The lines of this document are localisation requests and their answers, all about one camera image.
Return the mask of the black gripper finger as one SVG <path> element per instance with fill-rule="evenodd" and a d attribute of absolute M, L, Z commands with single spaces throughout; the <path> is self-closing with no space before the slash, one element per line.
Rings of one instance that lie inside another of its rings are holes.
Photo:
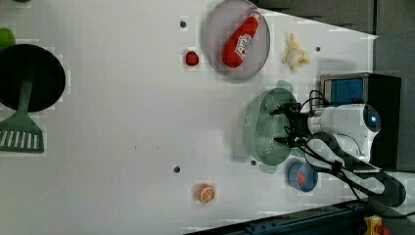
<path fill-rule="evenodd" d="M 270 114 L 272 116 L 284 114 L 288 110 L 287 105 L 279 106 L 276 110 L 272 111 Z"/>
<path fill-rule="evenodd" d="M 274 140 L 281 145 L 285 145 L 288 147 L 294 146 L 294 139 L 290 137 L 275 137 Z"/>

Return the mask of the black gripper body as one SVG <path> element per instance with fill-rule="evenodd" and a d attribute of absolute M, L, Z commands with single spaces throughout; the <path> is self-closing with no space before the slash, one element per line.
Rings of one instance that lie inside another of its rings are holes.
<path fill-rule="evenodd" d="M 286 103 L 284 115 L 289 121 L 287 145 L 289 147 L 303 145 L 305 138 L 309 136 L 308 113 L 300 111 L 300 103 Z"/>

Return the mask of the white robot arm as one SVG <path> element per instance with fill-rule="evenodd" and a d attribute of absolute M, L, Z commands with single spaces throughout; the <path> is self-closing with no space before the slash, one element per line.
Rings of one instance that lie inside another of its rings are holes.
<path fill-rule="evenodd" d="M 381 130 L 377 111 L 366 104 L 348 104 L 304 113 L 299 103 L 285 103 L 269 112 L 288 119 L 287 135 L 274 140 L 304 152 L 317 172 L 344 182 L 353 195 L 363 193 L 387 207 L 397 208 L 406 199 L 401 181 L 370 163 L 371 147 Z"/>

